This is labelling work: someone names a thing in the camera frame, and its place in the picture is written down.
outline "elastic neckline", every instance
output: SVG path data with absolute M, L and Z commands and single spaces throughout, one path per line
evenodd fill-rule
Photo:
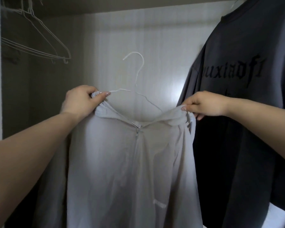
M 253 7 L 259 0 L 247 0 L 231 13 L 221 17 L 221 23 L 228 23 L 236 20 Z

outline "dark gray t-shirt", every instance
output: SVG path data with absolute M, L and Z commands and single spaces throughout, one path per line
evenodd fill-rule
M 285 0 L 247 0 L 222 17 L 179 104 L 204 90 L 285 108 Z M 206 227 L 260 228 L 269 202 L 285 210 L 285 160 L 239 123 L 204 118 L 194 157 Z

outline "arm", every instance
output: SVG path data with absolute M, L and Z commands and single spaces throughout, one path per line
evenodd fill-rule
M 62 112 L 0 141 L 0 227 L 37 182 L 60 143 L 109 92 L 91 99 L 94 87 L 69 91 Z
M 204 115 L 236 120 L 285 158 L 285 109 L 206 91 L 197 92 L 183 104 L 183 110 L 195 112 L 198 120 Z

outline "t-shirt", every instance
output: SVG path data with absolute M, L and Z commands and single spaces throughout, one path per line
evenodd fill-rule
M 102 102 L 46 168 L 33 227 L 202 228 L 194 131 L 180 107 L 136 122 Z
M 179 104 L 204 90 L 285 109 L 285 0 L 247 0 L 222 17 Z M 198 122 L 194 157 L 206 227 L 260 228 L 270 202 L 285 210 L 285 160 L 238 122 Z

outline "hand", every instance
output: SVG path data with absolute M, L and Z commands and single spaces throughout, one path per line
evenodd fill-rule
M 232 98 L 208 91 L 197 92 L 188 97 L 182 105 L 182 111 L 193 112 L 197 120 L 206 116 L 226 116 L 228 104 Z
M 70 113 L 75 116 L 77 122 L 87 117 L 100 103 L 102 103 L 110 92 L 102 92 L 95 98 L 90 94 L 98 91 L 93 86 L 78 86 L 66 93 L 61 113 Z

